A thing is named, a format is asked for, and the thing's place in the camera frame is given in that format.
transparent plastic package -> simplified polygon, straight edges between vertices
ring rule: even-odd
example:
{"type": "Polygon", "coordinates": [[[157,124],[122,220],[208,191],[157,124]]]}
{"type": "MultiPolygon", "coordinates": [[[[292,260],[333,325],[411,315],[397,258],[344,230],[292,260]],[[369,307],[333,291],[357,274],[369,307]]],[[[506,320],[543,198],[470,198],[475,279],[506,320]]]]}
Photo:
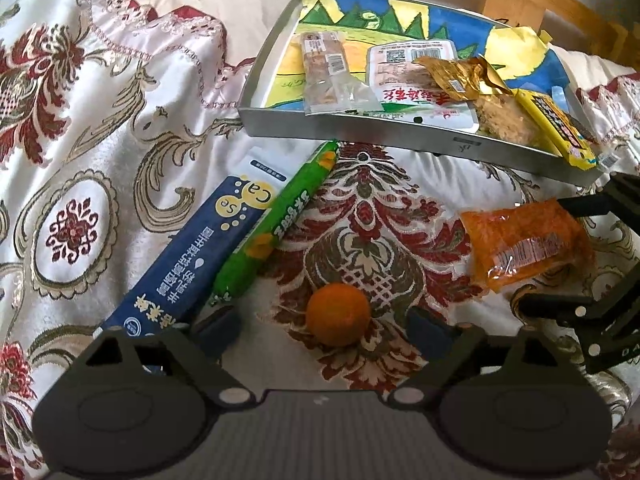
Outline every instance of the transparent plastic package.
{"type": "Polygon", "coordinates": [[[298,41],[305,66],[307,115],[383,111],[373,90],[349,72],[338,32],[306,32],[298,41]]]}
{"type": "Polygon", "coordinates": [[[555,199],[460,218],[471,240],[474,281],[494,292],[567,264],[593,267],[586,231],[555,199]]]}

silver screw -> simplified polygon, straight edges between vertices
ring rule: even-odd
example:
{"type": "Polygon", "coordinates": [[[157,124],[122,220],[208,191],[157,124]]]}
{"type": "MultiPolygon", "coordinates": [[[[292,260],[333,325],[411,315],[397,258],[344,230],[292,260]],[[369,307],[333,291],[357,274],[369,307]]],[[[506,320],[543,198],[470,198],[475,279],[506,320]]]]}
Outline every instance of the silver screw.
{"type": "Polygon", "coordinates": [[[251,399],[251,392],[244,388],[227,388],[222,390],[218,397],[225,404],[244,404],[251,399]]]}
{"type": "Polygon", "coordinates": [[[591,357],[596,357],[597,355],[600,355],[600,345],[596,343],[590,345],[587,352],[591,357]]]}
{"type": "Polygon", "coordinates": [[[418,404],[424,399],[424,393],[418,388],[406,386],[394,391],[394,400],[400,404],[418,404]]]}

gray ribbed panel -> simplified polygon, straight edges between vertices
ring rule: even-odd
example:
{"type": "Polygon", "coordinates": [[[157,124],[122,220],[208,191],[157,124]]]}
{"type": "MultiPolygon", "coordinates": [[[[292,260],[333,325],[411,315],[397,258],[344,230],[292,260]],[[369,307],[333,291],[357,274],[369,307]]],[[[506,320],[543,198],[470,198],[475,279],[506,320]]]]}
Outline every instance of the gray ribbed panel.
{"type": "MultiPolygon", "coordinates": [[[[373,392],[271,392],[223,415],[186,460],[148,480],[499,480],[459,459],[423,416],[373,392]]],[[[63,474],[52,480],[70,480],[63,474]]],[[[591,472],[563,480],[597,480],[591,472]]]]}

orange snack package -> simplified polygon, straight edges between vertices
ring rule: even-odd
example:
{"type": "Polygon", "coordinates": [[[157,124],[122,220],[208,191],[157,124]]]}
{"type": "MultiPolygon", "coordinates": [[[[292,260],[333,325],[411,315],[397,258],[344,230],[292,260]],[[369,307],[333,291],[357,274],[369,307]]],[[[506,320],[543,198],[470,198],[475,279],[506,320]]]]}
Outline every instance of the orange snack package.
{"type": "Polygon", "coordinates": [[[565,264],[592,266],[584,228],[557,200],[460,214],[471,239],[474,281],[497,292],[565,264]]]}

floral tablecloth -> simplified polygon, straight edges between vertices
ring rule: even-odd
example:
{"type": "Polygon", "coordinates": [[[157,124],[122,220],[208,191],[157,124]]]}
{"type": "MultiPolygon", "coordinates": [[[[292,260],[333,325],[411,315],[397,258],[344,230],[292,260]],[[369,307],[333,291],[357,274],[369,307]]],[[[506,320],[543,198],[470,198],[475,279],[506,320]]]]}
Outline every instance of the floral tablecloth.
{"type": "MultiPolygon", "coordinates": [[[[0,25],[0,474],[39,478],[47,469],[31,415],[95,327],[250,147],[302,163],[318,143],[245,134],[235,104],[252,60],[230,65],[225,27],[197,8],[159,17],[135,0],[19,0],[0,25]]],[[[458,217],[590,192],[469,160],[345,144],[238,301],[244,327],[222,365],[256,392],[389,391],[424,365],[404,336],[409,306],[514,334],[529,322],[513,306],[522,292],[599,297],[638,260],[637,236],[616,218],[585,220],[598,257],[587,277],[561,269],[494,294],[470,281],[458,217]],[[345,349],[318,344],[304,323],[312,291],[336,281],[359,286],[373,307],[366,335],[345,349]]],[[[572,334],[542,328],[579,366],[572,334]]],[[[638,360],[588,379],[616,423],[640,392],[638,360]]],[[[639,434],[637,420],[616,431],[603,476],[638,477],[639,434]]]]}

